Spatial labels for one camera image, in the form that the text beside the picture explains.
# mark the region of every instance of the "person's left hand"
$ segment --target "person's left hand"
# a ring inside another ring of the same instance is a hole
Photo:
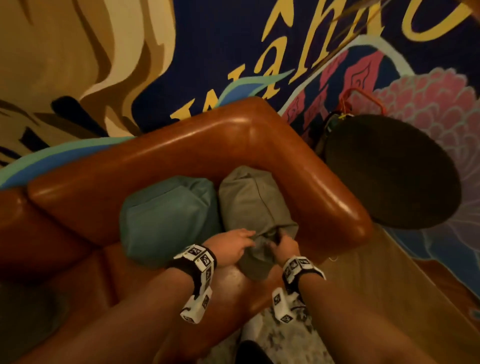
[[[255,242],[249,237],[255,232],[247,229],[236,229],[212,236],[203,243],[216,257],[219,267],[226,267],[237,263],[245,248],[255,246]]]

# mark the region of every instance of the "dark round tabletop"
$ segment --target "dark round tabletop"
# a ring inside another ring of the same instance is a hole
[[[460,205],[453,161],[427,134],[405,122],[380,115],[346,119],[328,137],[324,158],[383,225],[432,227]]]

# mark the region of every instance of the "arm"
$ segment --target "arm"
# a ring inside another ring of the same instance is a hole
[[[204,245],[217,266],[235,264],[243,250],[253,246],[254,231],[232,230],[215,235]],[[139,293],[120,302],[63,346],[50,363],[151,363],[174,320],[192,295],[193,279],[169,268]]]
[[[271,245],[277,262],[300,256],[296,241],[284,235]],[[435,364],[385,318],[356,297],[315,273],[300,277],[299,289],[313,325],[337,364]]]

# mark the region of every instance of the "patterned rug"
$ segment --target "patterned rug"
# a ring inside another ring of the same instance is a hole
[[[272,308],[261,312],[263,327],[257,343],[275,364],[334,364],[312,326],[312,318],[307,309],[298,308],[295,312],[295,320],[287,325],[275,319]],[[238,330],[213,347],[209,355],[197,361],[197,364],[234,364],[240,332]]]

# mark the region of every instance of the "painted wall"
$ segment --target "painted wall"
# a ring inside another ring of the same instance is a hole
[[[390,233],[468,287],[469,313],[480,298],[479,25],[454,0],[379,2],[332,22],[354,2],[2,2],[0,186],[249,95],[312,144],[342,92],[362,87],[456,163],[458,212]]]

